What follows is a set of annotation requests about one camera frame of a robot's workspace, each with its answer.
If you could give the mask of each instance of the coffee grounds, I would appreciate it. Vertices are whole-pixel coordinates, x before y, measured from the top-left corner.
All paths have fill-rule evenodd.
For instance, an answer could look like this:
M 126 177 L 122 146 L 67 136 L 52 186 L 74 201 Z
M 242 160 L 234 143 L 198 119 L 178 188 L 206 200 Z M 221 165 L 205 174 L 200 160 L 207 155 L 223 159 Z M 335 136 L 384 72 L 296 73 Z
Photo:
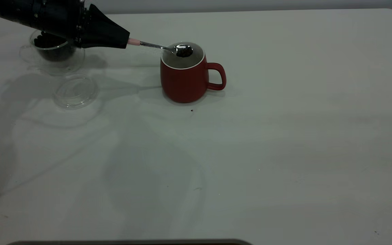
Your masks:
M 46 33 L 44 31 L 42 31 L 40 34 L 41 35 L 34 39 L 34 45 L 39 48 L 52 48 L 62 45 L 66 42 L 66 39 Z

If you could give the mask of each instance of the mug rim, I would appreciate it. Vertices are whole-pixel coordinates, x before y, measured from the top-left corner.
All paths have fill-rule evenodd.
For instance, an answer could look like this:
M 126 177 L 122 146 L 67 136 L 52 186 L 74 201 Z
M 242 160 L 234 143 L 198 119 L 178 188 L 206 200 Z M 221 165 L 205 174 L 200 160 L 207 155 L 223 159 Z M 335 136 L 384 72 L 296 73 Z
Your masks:
M 40 48 L 40 47 L 38 47 L 38 46 L 36 46 L 36 45 L 34 44 L 34 38 L 33 38 L 34 34 L 36 34 L 36 33 L 39 32 L 39 31 L 40 31 L 40 30 L 35 30 L 35 31 L 30 35 L 30 44 L 31 44 L 34 48 L 36 48 L 36 49 L 38 49 L 38 50 L 53 50 L 53 49 L 61 48 L 61 47 L 65 46 L 65 45 L 67 45 L 67 44 L 69 43 L 68 41 L 66 41 L 65 43 L 62 43 L 62 44 L 60 44 L 60 45 L 57 45 L 57 46 L 54 46 L 54 47 L 51 47 L 51 48 Z
M 170 65 L 166 64 L 166 62 L 164 62 L 164 60 L 163 60 L 163 55 L 161 55 L 161 62 L 162 62 L 164 65 L 166 65 L 167 67 L 169 67 L 169 68 L 171 68 L 171 69 L 174 69 L 174 70 L 188 70 L 188 69 L 194 68 L 194 67 L 198 66 L 200 63 L 202 63 L 202 61 L 205 59 L 205 50 L 202 50 L 202 52 L 203 52 L 203 55 L 202 55 L 202 58 L 200 59 L 200 61 L 199 61 L 196 65 L 192 65 L 192 66 L 186 67 L 186 68 L 171 67 Z

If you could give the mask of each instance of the dark object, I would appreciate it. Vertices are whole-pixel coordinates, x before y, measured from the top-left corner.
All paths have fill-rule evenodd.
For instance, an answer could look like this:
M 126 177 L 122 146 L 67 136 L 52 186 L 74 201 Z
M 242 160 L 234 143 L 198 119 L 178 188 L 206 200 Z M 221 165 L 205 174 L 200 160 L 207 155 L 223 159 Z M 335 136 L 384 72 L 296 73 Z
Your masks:
M 44 59 L 51 62 L 65 61 L 75 53 L 75 47 L 67 43 L 64 38 L 43 31 L 34 39 L 34 46 L 44 48 L 37 51 Z
M 190 57 L 193 54 L 193 48 L 190 45 L 176 45 L 176 56 L 181 58 Z
M 126 48 L 129 32 L 83 0 L 0 0 L 0 17 L 68 40 L 79 48 Z

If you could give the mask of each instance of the table surface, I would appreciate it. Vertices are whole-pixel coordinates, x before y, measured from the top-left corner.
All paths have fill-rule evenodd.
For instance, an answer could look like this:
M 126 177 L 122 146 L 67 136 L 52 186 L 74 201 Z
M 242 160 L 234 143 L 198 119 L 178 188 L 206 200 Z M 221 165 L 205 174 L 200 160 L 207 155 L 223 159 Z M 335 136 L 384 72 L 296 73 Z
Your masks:
M 33 30 L 0 19 L 0 245 L 392 244 L 392 10 L 110 18 L 198 43 L 227 87 L 176 104 L 159 50 L 91 48 L 80 72 L 99 97 L 60 110 L 18 57 Z

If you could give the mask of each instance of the metal spoon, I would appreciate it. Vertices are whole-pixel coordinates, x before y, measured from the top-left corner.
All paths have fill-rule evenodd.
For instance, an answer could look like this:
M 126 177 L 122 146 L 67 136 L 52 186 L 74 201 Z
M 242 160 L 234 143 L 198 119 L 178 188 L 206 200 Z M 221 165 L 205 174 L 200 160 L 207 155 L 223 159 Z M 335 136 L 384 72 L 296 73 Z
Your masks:
M 193 54 L 193 48 L 190 45 L 184 45 L 184 44 L 179 44 L 179 45 L 174 46 L 173 48 L 168 48 L 168 47 L 161 46 L 161 45 L 142 42 L 142 41 L 132 39 L 132 38 L 130 38 L 130 40 L 128 41 L 128 44 L 151 47 L 151 48 L 161 48 L 164 50 L 168 50 L 172 54 L 174 54 L 178 57 L 182 57 L 182 58 L 189 57 L 190 55 Z

